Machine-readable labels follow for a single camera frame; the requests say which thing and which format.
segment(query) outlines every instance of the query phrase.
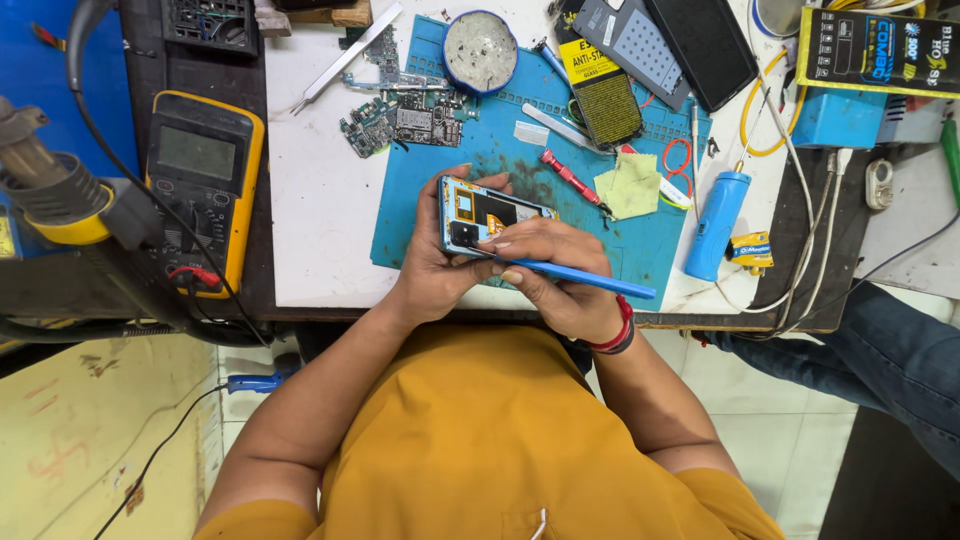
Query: wooden block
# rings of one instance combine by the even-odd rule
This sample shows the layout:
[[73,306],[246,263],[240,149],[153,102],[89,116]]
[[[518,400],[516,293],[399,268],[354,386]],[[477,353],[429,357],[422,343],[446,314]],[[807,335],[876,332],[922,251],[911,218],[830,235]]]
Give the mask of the wooden block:
[[312,12],[288,13],[290,22],[327,22],[333,26],[366,28],[373,24],[373,9],[370,0],[357,0],[349,8],[324,8]]

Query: yellow wall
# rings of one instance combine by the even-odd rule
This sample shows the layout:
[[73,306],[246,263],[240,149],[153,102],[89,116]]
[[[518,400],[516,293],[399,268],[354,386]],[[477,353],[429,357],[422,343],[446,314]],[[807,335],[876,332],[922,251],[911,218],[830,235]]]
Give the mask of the yellow wall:
[[[92,538],[216,378],[211,349],[169,335],[86,342],[0,380],[0,538]],[[105,540],[190,537],[211,481],[204,466],[223,455],[218,400],[205,398],[160,451],[143,503]]]

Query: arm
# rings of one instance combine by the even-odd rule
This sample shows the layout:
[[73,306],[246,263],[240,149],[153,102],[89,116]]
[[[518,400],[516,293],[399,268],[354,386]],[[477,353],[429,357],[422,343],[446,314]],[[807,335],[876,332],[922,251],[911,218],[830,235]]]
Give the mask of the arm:
[[[469,166],[440,174],[465,178]],[[403,341],[502,271],[492,260],[454,266],[440,251],[436,178],[420,191],[417,225],[394,288],[251,416],[224,460],[197,530],[235,506],[267,499],[295,503],[315,516],[325,464]],[[510,192],[506,175],[476,183]]]
[[623,353],[594,359],[604,401],[637,450],[670,473],[706,467],[740,478],[704,406],[642,333]]
[[[612,277],[603,244],[559,221],[518,223],[480,247],[505,259],[549,260]],[[509,266],[501,277],[530,299],[558,333],[607,343],[623,328],[616,296],[609,291],[554,284],[521,266]],[[623,420],[639,451],[671,473],[706,467],[737,476],[703,406],[641,333],[623,353],[594,357],[607,406]]]

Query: black wristband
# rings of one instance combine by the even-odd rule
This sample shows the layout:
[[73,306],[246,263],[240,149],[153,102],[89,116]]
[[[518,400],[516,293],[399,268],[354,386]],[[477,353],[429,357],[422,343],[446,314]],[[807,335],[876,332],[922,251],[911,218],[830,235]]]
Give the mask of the black wristband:
[[612,349],[608,349],[607,351],[595,351],[595,353],[597,353],[598,355],[606,355],[606,356],[619,355],[620,353],[630,348],[630,344],[634,342],[634,335],[636,335],[636,325],[633,324],[633,321],[631,321],[630,329],[627,330],[627,337],[624,337],[623,341],[621,341],[616,347],[613,347]]

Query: blue jeans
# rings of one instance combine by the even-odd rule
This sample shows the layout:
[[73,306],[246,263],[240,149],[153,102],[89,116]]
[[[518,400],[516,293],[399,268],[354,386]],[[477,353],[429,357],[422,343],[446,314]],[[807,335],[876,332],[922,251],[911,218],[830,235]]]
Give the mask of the blue jeans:
[[825,345],[706,334],[721,350],[767,375],[891,414],[960,479],[960,330],[955,327],[867,282],[848,298],[840,328],[814,335]]

